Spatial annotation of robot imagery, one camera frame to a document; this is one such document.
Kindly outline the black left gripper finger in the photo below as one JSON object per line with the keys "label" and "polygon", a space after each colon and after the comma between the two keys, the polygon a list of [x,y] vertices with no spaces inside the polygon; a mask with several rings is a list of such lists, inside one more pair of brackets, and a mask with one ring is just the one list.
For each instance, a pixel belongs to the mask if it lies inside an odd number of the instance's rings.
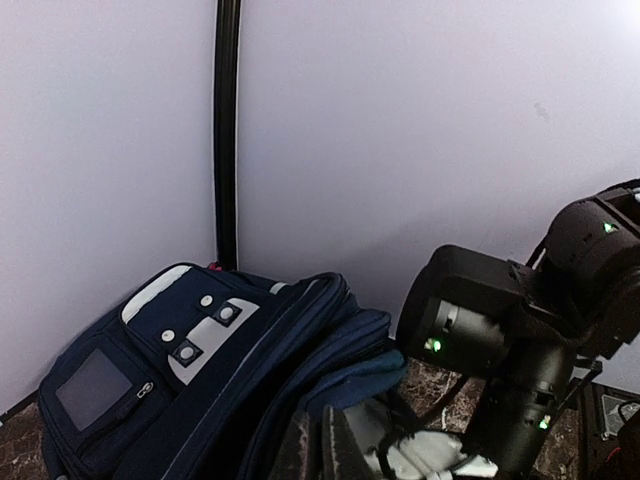
{"label": "black left gripper finger", "polygon": [[368,466],[343,411],[323,410],[321,426],[322,474],[331,480],[372,479]]}

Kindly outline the navy blue backpack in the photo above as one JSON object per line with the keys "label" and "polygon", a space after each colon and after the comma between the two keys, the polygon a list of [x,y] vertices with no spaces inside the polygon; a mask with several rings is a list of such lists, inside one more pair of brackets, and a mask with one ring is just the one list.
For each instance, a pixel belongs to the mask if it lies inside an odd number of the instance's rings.
{"label": "navy blue backpack", "polygon": [[181,263],[84,330],[38,389],[53,479],[263,479],[296,411],[312,420],[405,375],[390,317],[346,280]]}

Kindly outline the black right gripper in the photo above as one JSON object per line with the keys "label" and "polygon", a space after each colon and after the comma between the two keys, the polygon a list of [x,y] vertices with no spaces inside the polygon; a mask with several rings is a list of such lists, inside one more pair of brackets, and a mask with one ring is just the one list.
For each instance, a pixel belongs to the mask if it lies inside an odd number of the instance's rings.
{"label": "black right gripper", "polygon": [[480,455],[463,452],[460,435],[418,427],[409,408],[392,409],[379,399],[368,399],[345,411],[363,459],[375,479],[387,475],[378,458],[380,444],[393,434],[398,438],[386,450],[389,469],[397,479],[492,479],[498,467]]}

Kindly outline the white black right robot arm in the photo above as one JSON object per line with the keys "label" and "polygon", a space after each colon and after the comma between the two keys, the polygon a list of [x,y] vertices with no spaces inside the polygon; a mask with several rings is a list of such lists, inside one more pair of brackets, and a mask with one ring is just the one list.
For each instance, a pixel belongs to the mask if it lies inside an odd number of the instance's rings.
{"label": "white black right robot arm", "polygon": [[526,263],[441,246],[395,343],[458,381],[422,415],[395,400],[366,464],[377,479],[528,479],[566,407],[638,333],[637,180],[564,207]]}

